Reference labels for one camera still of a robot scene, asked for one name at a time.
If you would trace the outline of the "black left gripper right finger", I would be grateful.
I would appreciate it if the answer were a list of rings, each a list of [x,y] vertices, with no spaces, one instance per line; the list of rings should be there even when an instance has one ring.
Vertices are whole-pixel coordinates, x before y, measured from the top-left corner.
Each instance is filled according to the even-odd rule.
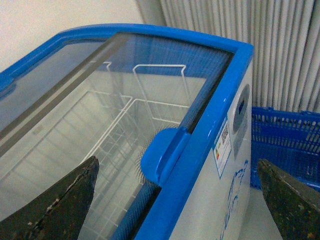
[[[320,193],[267,159],[257,164],[268,210],[284,240],[320,238]]]

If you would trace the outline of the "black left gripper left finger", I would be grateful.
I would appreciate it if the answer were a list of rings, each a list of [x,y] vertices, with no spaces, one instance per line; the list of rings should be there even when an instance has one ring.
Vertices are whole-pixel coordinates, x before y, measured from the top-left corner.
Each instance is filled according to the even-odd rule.
[[[0,222],[2,240],[76,240],[94,198],[99,161],[82,164]]]

